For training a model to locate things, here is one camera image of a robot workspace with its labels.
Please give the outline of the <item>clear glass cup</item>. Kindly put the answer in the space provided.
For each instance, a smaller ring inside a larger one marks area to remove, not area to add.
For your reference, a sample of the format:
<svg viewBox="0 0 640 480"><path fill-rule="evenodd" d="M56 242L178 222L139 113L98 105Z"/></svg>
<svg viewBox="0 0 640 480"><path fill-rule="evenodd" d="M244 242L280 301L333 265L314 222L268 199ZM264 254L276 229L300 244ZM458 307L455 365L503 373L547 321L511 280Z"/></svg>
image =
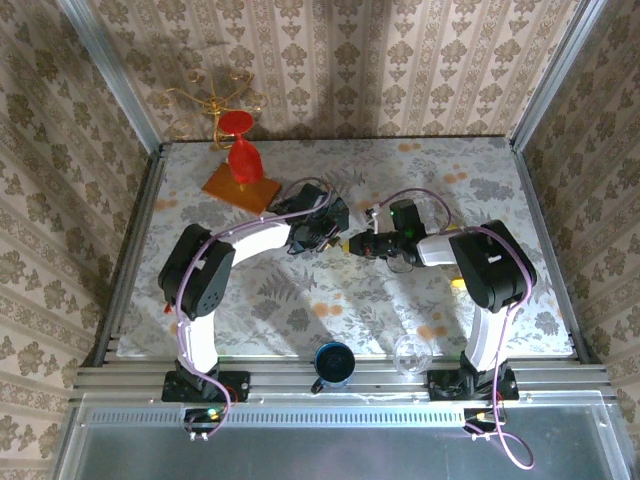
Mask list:
<svg viewBox="0 0 640 480"><path fill-rule="evenodd" d="M433 360L433 347L417 334L400 337L394 346L393 362L396 370L407 377L415 377L426 371Z"/></svg>

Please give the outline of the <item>aluminium front rail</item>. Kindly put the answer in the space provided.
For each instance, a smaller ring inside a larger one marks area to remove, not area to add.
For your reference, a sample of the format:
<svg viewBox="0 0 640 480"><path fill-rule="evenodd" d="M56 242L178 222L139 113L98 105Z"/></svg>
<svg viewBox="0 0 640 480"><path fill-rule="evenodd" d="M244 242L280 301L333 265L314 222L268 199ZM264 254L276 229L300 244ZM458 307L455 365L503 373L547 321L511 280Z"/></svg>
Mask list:
<svg viewBox="0 0 640 480"><path fill-rule="evenodd" d="M316 396L310 387L317 375L308 360L296 358L230 358L227 371L250 373L251 404L424 404L429 401L426 381L400 374L391 360L360 357L356 371L341 389L330 388ZM539 402L557 395L562 399L588 397L612 401L616 389L606 368L574 360L531 360L511 363L520 401ZM165 375L174 369L170 358L119 359L102 367L79 369L70 404L95 402L99 405L155 406L161 402Z"/></svg>

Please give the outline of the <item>aluminium frame post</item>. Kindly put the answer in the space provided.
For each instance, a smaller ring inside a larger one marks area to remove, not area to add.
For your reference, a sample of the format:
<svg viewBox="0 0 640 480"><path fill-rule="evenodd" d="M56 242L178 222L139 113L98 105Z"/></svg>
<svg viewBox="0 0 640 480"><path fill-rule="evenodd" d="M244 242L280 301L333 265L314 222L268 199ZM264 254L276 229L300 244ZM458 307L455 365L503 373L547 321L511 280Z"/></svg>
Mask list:
<svg viewBox="0 0 640 480"><path fill-rule="evenodd" d="M510 137L510 145L515 153L524 151L607 3L608 0L579 1L565 33Z"/></svg>
<svg viewBox="0 0 640 480"><path fill-rule="evenodd" d="M162 144L161 137L143 107L141 96L135 92L133 83L125 72L125 63L120 59L115 44L92 12L88 0L58 2L127 117L137 139L150 155L158 152Z"/></svg>

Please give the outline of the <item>aluminium side rail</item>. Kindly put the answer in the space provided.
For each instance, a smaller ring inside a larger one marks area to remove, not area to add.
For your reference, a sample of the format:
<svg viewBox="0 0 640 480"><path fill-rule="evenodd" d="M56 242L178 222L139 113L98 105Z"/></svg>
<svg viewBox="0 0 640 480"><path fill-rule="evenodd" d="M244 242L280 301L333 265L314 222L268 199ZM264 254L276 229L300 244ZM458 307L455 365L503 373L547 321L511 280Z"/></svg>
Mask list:
<svg viewBox="0 0 640 480"><path fill-rule="evenodd" d="M555 239L561 225L561 219L555 211L558 188L539 178L538 172L531 168L529 159L522 149L516 148L512 143L509 143L509 147L514 156L515 166L549 272L550 283L556 294L559 311L573 346L574 355L583 364L601 364L601 359L586 339L572 303L570 287L562 265L563 258L558 258L559 250Z"/></svg>
<svg viewBox="0 0 640 480"><path fill-rule="evenodd" d="M82 364L83 367L99 368L104 364L109 342L112 336L119 331L129 307L141 252L144 248L147 230L164 175L166 166L164 154L169 151L170 146L161 143L148 156L143 179L114 270L106 312L98 324L94 346Z"/></svg>

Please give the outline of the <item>red wine glass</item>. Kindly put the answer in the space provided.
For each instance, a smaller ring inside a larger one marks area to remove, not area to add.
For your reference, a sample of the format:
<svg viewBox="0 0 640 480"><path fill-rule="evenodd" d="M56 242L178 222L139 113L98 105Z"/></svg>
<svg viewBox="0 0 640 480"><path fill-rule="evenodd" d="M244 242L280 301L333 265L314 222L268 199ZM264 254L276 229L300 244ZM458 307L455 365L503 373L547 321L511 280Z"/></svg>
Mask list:
<svg viewBox="0 0 640 480"><path fill-rule="evenodd" d="M219 121L219 128L234 137L228 154L228 164L232 177L239 184L256 184L264 177L264 169L257 148L245 138L254 126L253 116L242 110L225 113Z"/></svg>

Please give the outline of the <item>black connector board with LEDs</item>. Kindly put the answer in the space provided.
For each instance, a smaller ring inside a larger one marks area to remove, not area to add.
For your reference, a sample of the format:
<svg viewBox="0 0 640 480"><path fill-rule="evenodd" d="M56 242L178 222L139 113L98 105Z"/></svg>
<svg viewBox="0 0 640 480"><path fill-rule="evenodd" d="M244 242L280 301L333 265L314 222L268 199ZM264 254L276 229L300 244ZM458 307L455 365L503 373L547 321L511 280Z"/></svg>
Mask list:
<svg viewBox="0 0 640 480"><path fill-rule="evenodd" d="M209 436L226 416L225 407L189 408L184 411L183 426L189 435Z"/></svg>
<svg viewBox="0 0 640 480"><path fill-rule="evenodd" d="M490 408L482 409L465 409L464 413L464 429L469 433L484 434L497 430L496 425L504 425L506 415L502 409L498 410L495 415Z"/></svg>

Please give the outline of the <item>slotted metal tray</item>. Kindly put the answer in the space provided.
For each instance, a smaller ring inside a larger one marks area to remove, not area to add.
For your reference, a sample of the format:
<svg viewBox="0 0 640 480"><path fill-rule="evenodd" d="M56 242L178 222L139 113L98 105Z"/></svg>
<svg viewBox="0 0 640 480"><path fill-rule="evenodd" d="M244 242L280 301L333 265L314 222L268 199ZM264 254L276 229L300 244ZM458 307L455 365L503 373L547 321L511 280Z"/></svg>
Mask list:
<svg viewBox="0 0 640 480"><path fill-rule="evenodd" d="M640 480L613 406L547 399L464 429L445 405L239 405L209 436L178 406L83 406L51 480Z"/></svg>

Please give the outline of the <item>blue mug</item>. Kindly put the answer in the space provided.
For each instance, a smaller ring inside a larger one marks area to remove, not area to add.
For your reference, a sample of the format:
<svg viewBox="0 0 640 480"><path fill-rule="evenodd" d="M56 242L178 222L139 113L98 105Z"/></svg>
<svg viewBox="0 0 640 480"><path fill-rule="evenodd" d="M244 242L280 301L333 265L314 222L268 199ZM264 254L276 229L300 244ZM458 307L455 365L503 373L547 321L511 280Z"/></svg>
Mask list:
<svg viewBox="0 0 640 480"><path fill-rule="evenodd" d="M340 342L321 346L314 357L314 369L318 378L311 386L311 393L318 394L324 388L341 388L355 371L356 359L352 350Z"/></svg>

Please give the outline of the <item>orange wooden base board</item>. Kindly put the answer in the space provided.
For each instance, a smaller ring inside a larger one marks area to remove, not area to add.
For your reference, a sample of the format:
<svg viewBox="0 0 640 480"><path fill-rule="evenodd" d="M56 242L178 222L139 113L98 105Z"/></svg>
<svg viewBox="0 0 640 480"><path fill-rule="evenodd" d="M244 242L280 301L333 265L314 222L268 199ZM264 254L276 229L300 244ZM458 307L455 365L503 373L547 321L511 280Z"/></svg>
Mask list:
<svg viewBox="0 0 640 480"><path fill-rule="evenodd" d="M202 191L235 207L259 215L266 211L277 194L281 184L275 180L262 178L254 184L235 181L227 163L222 163L202 187Z"/></svg>

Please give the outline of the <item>floral table cloth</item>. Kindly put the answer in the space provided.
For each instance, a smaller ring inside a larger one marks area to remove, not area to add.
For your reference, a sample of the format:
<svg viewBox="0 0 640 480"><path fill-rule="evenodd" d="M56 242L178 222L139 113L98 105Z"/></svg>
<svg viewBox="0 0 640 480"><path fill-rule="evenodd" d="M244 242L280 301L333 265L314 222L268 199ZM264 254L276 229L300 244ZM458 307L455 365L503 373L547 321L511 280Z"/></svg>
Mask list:
<svg viewBox="0 0 640 480"><path fill-rule="evenodd" d="M506 353L512 358L570 357L573 346L559 311L522 183L508 142L500 137L266 141L258 144L267 174L286 193L307 176L330 182L346 201L367 194L372 205L394 193L416 202L428 230L448 218L465 225L505 223L535 266L538 281L516 315ZM176 317L164 313L158 276L183 230L214 232L249 215L202 191L225 153L206 143L176 143L147 230L141 263L117 352L172 357ZM215 344L228 356L310 356L331 340L360 355L389 354L407 333L457 356L471 333L474 304L451 285L451 266L412 268L369 261L334 248L290 256L283 250L242 262L215 316Z"/></svg>

